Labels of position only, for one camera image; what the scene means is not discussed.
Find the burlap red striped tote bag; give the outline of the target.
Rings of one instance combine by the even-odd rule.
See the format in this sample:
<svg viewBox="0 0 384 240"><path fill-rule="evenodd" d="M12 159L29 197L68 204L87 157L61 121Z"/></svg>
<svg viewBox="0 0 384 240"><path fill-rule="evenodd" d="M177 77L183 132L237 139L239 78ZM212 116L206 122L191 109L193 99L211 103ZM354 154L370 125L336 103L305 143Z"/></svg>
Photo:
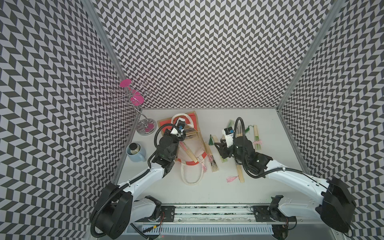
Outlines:
<svg viewBox="0 0 384 240"><path fill-rule="evenodd" d="M204 173L207 171L206 163L209 159L207 153L205 152L204 141L199 127L198 115L195 111L187 113L179 113L174 115L171 118L166 118L157 121L158 127L161 127L164 124L172 123L175 125L178 118L184 118L187 125L185 126L186 138L183 141L186 146L193 152L195 157L198 159L198 162L195 163L190 159L186 152L179 146L177 153L177 162L181 163L181 178L182 181L188 186L194 186L200 183ZM187 167L200 167L200 175L197 180L190 182L186 179L185 169Z"/></svg>

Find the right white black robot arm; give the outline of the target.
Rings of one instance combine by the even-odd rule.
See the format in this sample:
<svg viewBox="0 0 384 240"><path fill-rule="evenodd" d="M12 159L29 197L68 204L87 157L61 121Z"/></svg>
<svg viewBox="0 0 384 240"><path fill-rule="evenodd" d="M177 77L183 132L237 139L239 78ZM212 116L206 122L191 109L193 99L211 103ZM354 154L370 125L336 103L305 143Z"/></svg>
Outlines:
<svg viewBox="0 0 384 240"><path fill-rule="evenodd" d="M281 182L310 197L315 207L312 214L332 229L347 234L356 209L353 195L341 179L316 178L301 170L289 168L273 158L258 153L245 136L235 138L231 144L225 140L215 143L222 158L233 157L253 179L268 178Z"/></svg>

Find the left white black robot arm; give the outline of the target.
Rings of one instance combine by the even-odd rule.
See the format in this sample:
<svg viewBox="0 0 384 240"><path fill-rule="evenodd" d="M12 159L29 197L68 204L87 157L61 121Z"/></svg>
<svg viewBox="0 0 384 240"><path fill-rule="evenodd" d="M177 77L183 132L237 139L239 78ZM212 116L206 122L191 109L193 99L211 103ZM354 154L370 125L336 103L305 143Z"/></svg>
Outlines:
<svg viewBox="0 0 384 240"><path fill-rule="evenodd" d="M91 235L118 238L128 225L141 219L156 221L161 216L161 202L152 196L138 197L173 168L179 143L185 135L164 135L151 155L148 167L132 180L119 185L109 183L103 190L91 214Z"/></svg>

